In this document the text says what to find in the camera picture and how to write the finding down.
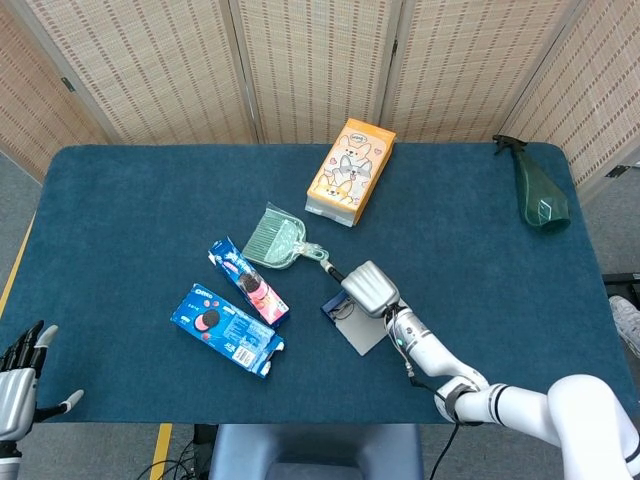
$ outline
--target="blue tablecloth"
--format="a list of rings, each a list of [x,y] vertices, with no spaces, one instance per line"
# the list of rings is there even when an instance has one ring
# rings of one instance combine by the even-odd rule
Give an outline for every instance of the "blue tablecloth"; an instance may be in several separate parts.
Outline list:
[[[490,382],[546,391],[603,378],[636,394],[562,152],[530,153],[568,193],[572,224],[543,237],[518,216],[510,155],[491,144],[399,144],[360,223],[304,211],[326,145],[81,146],[53,160],[0,323],[3,344],[37,319],[60,332],[40,405],[76,388],[64,420],[106,422],[440,422],[385,341],[360,357],[323,316],[338,285],[314,262],[261,273],[291,307],[287,348],[266,380],[169,323],[194,282],[249,313],[207,259],[242,247],[268,201],[348,272],[373,259],[424,323]],[[435,384],[444,379],[432,380]]]

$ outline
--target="gray carpet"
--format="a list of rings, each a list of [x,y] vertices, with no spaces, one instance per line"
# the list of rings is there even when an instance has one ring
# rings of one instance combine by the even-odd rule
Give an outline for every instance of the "gray carpet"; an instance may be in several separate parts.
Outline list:
[[[585,209],[603,271],[629,271],[631,267],[640,271],[639,178],[640,171],[628,172]],[[4,286],[39,193],[39,186],[31,178],[0,158],[0,287]],[[633,356],[629,360],[639,380],[639,362]],[[46,381],[46,369],[43,381]],[[425,402],[431,402],[427,395]],[[450,425],[422,427],[425,478],[452,428]],[[133,480],[153,459],[157,431],[157,425],[144,424],[38,425],[19,445],[24,454],[20,478]],[[174,425],[169,458],[179,456],[191,435],[191,426]],[[464,428],[440,465],[436,478],[557,480],[562,478],[562,462],[558,449],[525,435],[497,426]]]

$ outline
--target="robotic hand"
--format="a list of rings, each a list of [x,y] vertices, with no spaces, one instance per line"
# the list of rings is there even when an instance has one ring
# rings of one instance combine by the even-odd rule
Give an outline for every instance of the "robotic hand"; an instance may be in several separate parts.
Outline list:
[[[64,402],[49,408],[36,408],[38,379],[58,327],[52,325],[38,338],[41,320],[24,332],[0,358],[0,480],[18,478],[22,454],[17,442],[33,423],[43,422],[70,411],[84,395],[77,390]]]
[[[434,398],[448,421],[496,423],[560,447],[565,480],[629,480],[640,473],[638,431],[602,380],[571,375],[555,382],[546,395],[501,383],[489,385],[401,303],[396,286],[373,262],[346,277],[328,261],[321,264],[370,316],[384,319],[412,384],[409,357],[431,377],[453,377]]]

